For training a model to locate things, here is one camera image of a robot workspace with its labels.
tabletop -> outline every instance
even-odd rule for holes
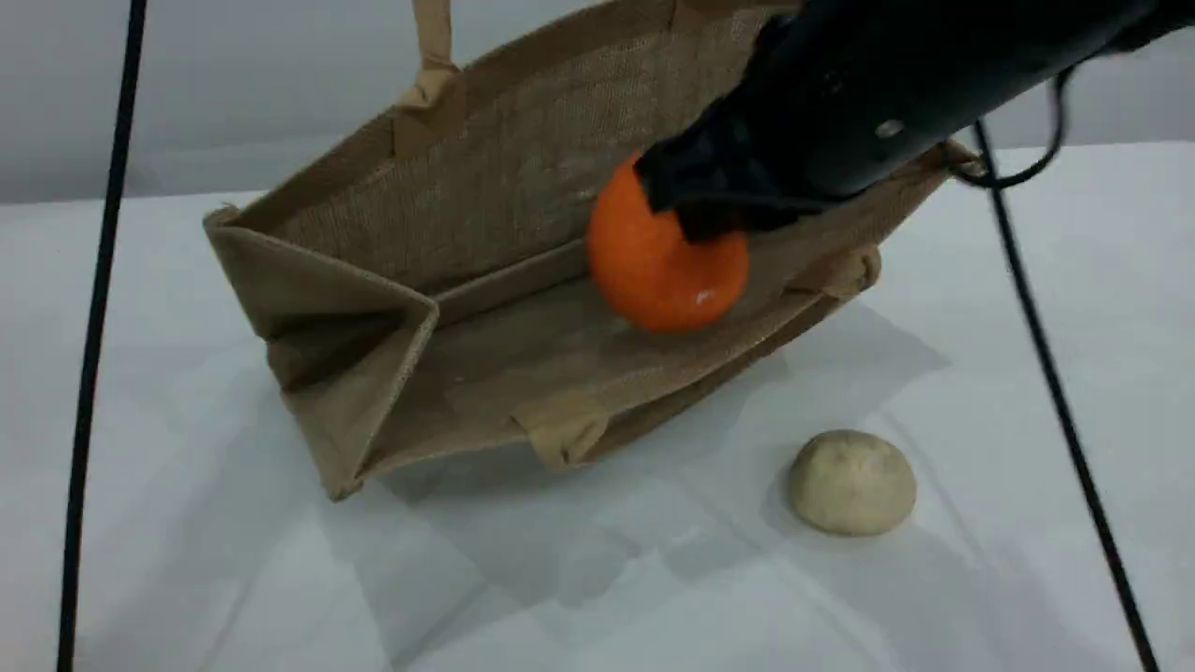
[[[1011,196],[1168,671],[1195,670],[1193,173],[1190,143],[1072,147]],[[479,453],[342,503],[200,227],[253,196],[123,206],[79,670],[1136,668],[983,193],[944,185],[877,287],[609,459],[552,475]],[[54,660],[100,209],[0,207],[2,670]],[[790,515],[788,465],[835,428],[908,456],[896,531]]]

gray wall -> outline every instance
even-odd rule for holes
[[[468,61],[589,0],[456,0]],[[125,0],[0,5],[0,202],[102,193]],[[129,190],[265,189],[384,108],[413,77],[406,0],[149,0]],[[1195,140],[1195,31],[1091,65],[1072,142]],[[1043,91],[994,115],[1041,145]]]

dough ball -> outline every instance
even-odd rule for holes
[[[896,446],[839,429],[801,450],[789,474],[789,499],[796,514],[822,532],[874,537],[912,513],[917,479]]]

black cable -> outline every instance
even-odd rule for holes
[[[1041,172],[1046,170],[1046,166],[1048,166],[1050,161],[1058,157],[1058,153],[1062,149],[1062,145],[1066,143],[1066,134],[1070,130],[1070,120],[1067,118],[1066,110],[1066,87],[1071,83],[1071,78],[1074,75],[1077,67],[1078,66],[1071,66],[1066,68],[1050,83],[1050,111],[1054,116],[1054,132],[1050,136],[1049,148],[1046,151],[1046,154],[1037,159],[1034,165],[1009,177],[997,177],[991,172],[987,175],[974,176],[966,172],[962,166],[955,161],[948,159],[946,169],[950,173],[972,187],[979,187],[982,189],[992,189],[993,187],[1011,189],[1012,187],[1024,184],[1025,182],[1029,182],[1041,175]]]
[[[1021,248],[1017,244],[1016,232],[1009,219],[1009,209],[1004,202],[1004,185],[995,167],[992,145],[988,141],[987,129],[983,121],[975,122],[975,140],[982,152],[983,164],[987,175],[993,178],[988,191],[992,196],[992,207],[995,210],[995,221],[1000,228],[1000,242],[1004,245],[1004,256],[1009,263],[1009,273],[1017,289],[1017,299],[1021,300],[1021,310],[1025,316],[1025,324],[1029,326],[1029,335],[1032,337],[1034,350],[1037,353],[1037,364],[1041,366],[1046,385],[1049,387],[1050,401],[1054,404],[1054,413],[1058,423],[1062,428],[1062,436],[1066,439],[1066,447],[1071,452],[1071,462],[1074,464],[1076,475],[1083,487],[1083,497],[1087,502],[1087,511],[1091,512],[1091,521],[1096,526],[1099,536],[1099,545],[1104,551],[1104,560],[1108,562],[1108,570],[1113,575],[1113,584],[1116,585],[1116,594],[1120,598],[1121,609],[1124,611],[1124,621],[1128,623],[1129,633],[1133,636],[1133,646],[1136,647],[1136,655],[1141,660],[1141,668],[1145,672],[1158,672],[1158,661],[1150,646],[1150,637],[1145,631],[1145,623],[1138,610],[1136,600],[1133,598],[1133,587],[1129,585],[1128,574],[1124,572],[1124,563],[1121,561],[1120,551],[1116,549],[1116,540],[1113,538],[1108,517],[1104,514],[1104,506],[1099,501],[1099,493],[1096,490],[1095,479],[1091,476],[1091,468],[1084,456],[1083,446],[1079,442],[1079,432],[1074,426],[1074,417],[1071,415],[1071,405],[1066,399],[1066,391],[1062,387],[1062,379],[1058,373],[1058,365],[1046,336],[1046,328],[1037,314],[1037,301],[1034,299],[1032,288],[1025,275],[1024,264],[1021,261]]]
[[[137,97],[141,68],[141,38],[145,33],[146,0],[129,1],[129,25],[124,37],[124,67],[116,105],[112,155],[108,164],[108,190],[104,195],[104,219],[99,228],[96,253],[96,279],[91,287],[87,338],[79,374],[79,404],[75,410],[74,448],[71,454],[71,485],[67,493],[67,526],[62,544],[62,604],[59,610],[59,672],[74,668],[75,617],[79,609],[79,563],[82,545],[82,506],[87,489],[87,458],[91,453],[91,421],[99,375],[99,355],[104,340],[104,316],[112,277],[116,250],[116,224],[124,197],[124,172],[129,161],[133,135],[133,108]]]

screw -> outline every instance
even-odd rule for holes
[[[876,127],[876,138],[888,140],[905,130],[905,124],[900,120],[888,120]]]

